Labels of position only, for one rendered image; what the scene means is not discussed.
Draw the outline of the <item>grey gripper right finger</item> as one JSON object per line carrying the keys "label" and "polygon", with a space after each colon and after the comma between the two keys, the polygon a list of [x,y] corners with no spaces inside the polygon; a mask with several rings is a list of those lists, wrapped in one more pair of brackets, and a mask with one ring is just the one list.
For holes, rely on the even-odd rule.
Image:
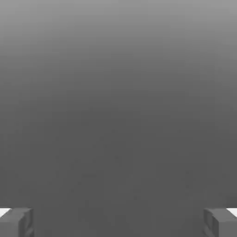
{"label": "grey gripper right finger", "polygon": [[205,208],[204,237],[237,237],[237,208]]}

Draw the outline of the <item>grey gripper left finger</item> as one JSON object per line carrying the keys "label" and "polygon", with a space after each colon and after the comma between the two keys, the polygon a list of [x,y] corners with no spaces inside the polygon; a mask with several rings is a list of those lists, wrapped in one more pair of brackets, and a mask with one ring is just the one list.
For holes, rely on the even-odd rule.
{"label": "grey gripper left finger", "polygon": [[0,237],[35,237],[34,210],[28,207],[1,207]]}

